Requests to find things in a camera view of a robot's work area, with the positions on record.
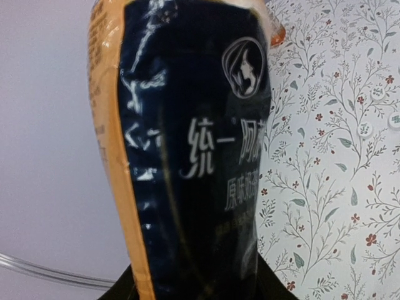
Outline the white bottle cap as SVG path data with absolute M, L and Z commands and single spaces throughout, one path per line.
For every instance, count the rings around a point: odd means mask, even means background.
M 370 90 L 370 97 L 372 101 L 381 103 L 386 98 L 386 90 L 384 86 L 374 85 Z
M 369 139 L 373 135 L 373 132 L 374 127 L 368 121 L 361 122 L 357 127 L 357 134 L 362 139 Z
M 387 124 L 390 129 L 400 131 L 400 112 L 393 112 L 387 119 Z

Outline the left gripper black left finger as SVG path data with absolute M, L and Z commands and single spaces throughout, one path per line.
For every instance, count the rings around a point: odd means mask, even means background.
M 139 300 L 131 265 L 98 300 Z

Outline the dark label orange bottle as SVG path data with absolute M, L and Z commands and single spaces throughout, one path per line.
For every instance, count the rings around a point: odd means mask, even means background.
M 254 299 L 263 1 L 96 1 L 88 84 L 139 299 Z

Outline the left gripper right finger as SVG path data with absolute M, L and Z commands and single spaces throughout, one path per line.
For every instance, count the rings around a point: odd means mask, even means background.
M 297 300 L 275 275 L 267 262 L 258 256 L 255 300 Z

